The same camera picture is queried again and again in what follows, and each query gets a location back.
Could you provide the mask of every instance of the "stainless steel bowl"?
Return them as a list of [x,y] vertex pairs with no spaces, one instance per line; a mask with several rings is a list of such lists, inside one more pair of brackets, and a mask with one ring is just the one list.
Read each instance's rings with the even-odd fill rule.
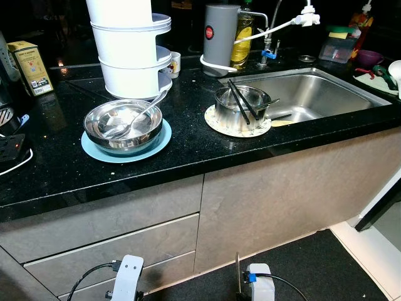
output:
[[242,105],[245,114],[250,121],[249,125],[246,124],[234,95],[232,94],[231,89],[228,87],[220,88],[214,94],[216,100],[216,119],[223,127],[228,129],[234,129],[241,132],[254,130],[260,127],[263,123],[269,105],[277,100],[271,100],[270,96],[266,92],[257,88],[243,85],[237,85],[237,88],[254,109],[259,120],[256,120],[253,117],[245,103],[240,97],[238,97],[240,104]]
[[89,139],[103,151],[129,155],[144,151],[157,140],[162,129],[163,115],[158,107],[139,116],[131,131],[118,139],[105,139],[107,129],[129,125],[133,118],[149,105],[144,100],[113,100],[104,103],[86,115],[83,126]]

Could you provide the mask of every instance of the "small white cup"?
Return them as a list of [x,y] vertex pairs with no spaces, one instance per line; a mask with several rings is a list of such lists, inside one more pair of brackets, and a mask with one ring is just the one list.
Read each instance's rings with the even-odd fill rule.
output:
[[169,66],[161,69],[160,72],[166,73],[171,78],[177,78],[181,70],[181,54],[171,51],[171,63]]

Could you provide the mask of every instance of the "cooking oil bottle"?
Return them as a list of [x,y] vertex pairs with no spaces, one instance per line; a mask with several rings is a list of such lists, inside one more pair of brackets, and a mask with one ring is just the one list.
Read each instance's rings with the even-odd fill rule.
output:
[[[244,0],[245,5],[241,8],[242,11],[251,11],[252,0]],[[253,33],[253,17],[245,12],[239,14],[236,40],[241,40],[251,36]],[[238,70],[245,69],[251,50],[251,41],[244,41],[235,44],[231,52],[230,66]]]

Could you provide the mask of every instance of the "faucet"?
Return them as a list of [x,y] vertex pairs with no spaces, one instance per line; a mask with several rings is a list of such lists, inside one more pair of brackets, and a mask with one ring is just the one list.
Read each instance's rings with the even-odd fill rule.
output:
[[[270,28],[274,28],[277,18],[277,12],[280,7],[281,1],[278,0],[276,4],[276,8],[274,9],[273,18],[271,20]],[[311,6],[311,0],[306,0],[306,8]],[[271,49],[271,36],[273,33],[269,33],[264,37],[264,50],[262,51],[262,59],[261,62],[258,63],[259,67],[265,67],[267,65],[268,57],[275,59],[277,55],[278,48],[280,46],[280,40],[277,40],[276,49],[273,51]]]

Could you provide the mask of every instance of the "stainless steel sink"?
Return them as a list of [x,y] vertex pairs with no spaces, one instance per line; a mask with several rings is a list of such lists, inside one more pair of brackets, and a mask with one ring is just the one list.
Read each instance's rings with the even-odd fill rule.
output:
[[268,108],[271,118],[302,122],[391,103],[316,68],[232,78],[237,84],[259,88],[280,101]]

